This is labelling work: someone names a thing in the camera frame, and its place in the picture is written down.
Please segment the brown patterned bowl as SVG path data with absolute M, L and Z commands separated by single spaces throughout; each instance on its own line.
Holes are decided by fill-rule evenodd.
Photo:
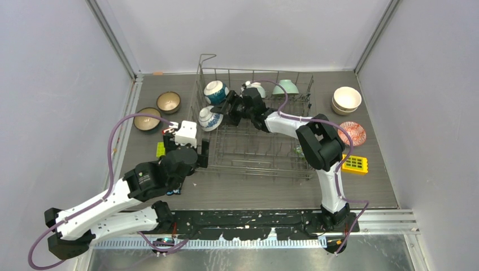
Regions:
M 156 106 L 165 114 L 176 113 L 181 107 L 181 97 L 174 91 L 168 91 L 158 96 Z

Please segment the white bowl blue floral pattern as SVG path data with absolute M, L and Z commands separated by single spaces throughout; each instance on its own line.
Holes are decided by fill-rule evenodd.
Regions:
M 207 106 L 200 110 L 198 122 L 205 132 L 211 132 L 217 129 L 223 121 L 223 115 L 212 112 L 214 106 Z

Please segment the white bowl blue zigzag pattern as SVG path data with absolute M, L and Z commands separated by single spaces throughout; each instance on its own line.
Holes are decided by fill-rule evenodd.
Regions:
M 341 123 L 340 127 L 342 129 L 338 129 L 337 132 L 340 139 L 343 141 L 343 143 L 346 146 L 350 145 L 350 141 L 348 137 L 345 135 L 345 133 L 343 132 L 344 130 L 352 139 L 352 144 L 354 147 L 360 146 L 366 142 L 367 133 L 366 133 L 366 130 L 360 124 L 353 121 L 346 121 L 344 123 Z

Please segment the dark teal glazed bowl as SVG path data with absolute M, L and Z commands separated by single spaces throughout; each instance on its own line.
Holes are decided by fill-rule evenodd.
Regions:
M 153 107 L 146 107 L 139 110 L 137 113 L 143 113 L 147 115 L 154 115 L 161 117 L 161 113 L 159 110 Z M 144 117 L 144 116 L 137 116 L 133 119 L 133 125 L 136 129 L 142 132 L 154 132 L 158 130 L 160 127 L 160 120 L 151 118 L 151 117 Z

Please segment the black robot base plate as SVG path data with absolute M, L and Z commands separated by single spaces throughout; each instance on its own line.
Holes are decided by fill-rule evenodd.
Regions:
M 189 240 L 265 240 L 274 234 L 279 241 L 309 240 L 326 233 L 344 237 L 356 214 L 349 212 L 341 222 L 333 222 L 321 210 L 197 210 L 174 211 L 167 221 L 149 234 L 176 235 Z

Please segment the beige ceramic bowl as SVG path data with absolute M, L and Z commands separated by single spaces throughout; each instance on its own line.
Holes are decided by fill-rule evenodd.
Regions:
M 342 116 L 346 116 L 346 115 L 349 115 L 351 113 L 353 113 L 354 111 L 357 110 L 357 108 L 353 108 L 353 109 L 342 109 L 341 107 L 338 106 L 338 104 L 336 103 L 336 101 L 334 100 L 334 98 L 332 98 L 332 110 L 337 113 L 338 115 L 342 115 Z
M 356 89 L 343 86 L 334 91 L 333 103 L 344 111 L 351 111 L 361 105 L 362 96 Z

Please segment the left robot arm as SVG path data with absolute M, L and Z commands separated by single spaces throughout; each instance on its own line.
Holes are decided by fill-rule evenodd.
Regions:
M 45 224 L 52 227 L 62 223 L 47 239 L 49 251 L 57 258 L 67 260 L 85 253 L 103 240 L 120 235 L 152 230 L 168 233 L 175 219 L 166 202 L 159 200 L 139 211 L 129 212 L 127 209 L 178 193 L 185 178 L 196 168 L 207 168 L 209 145 L 205 138 L 200 148 L 169 142 L 167 153 L 158 161 L 138 164 L 117 180 L 112 190 L 71 209 L 48 209 L 44 213 Z

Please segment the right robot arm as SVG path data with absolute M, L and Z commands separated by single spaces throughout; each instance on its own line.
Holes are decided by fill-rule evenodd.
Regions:
M 323 114 L 302 117 L 267 107 L 255 88 L 245 89 L 241 95 L 230 91 L 226 100 L 214 106 L 212 112 L 222 114 L 233 125 L 248 119 L 258 130 L 297 139 L 306 162 L 315 169 L 320 181 L 320 218 L 324 228 L 334 232 L 344 226 L 350 213 L 341 177 L 345 144 L 335 123 Z

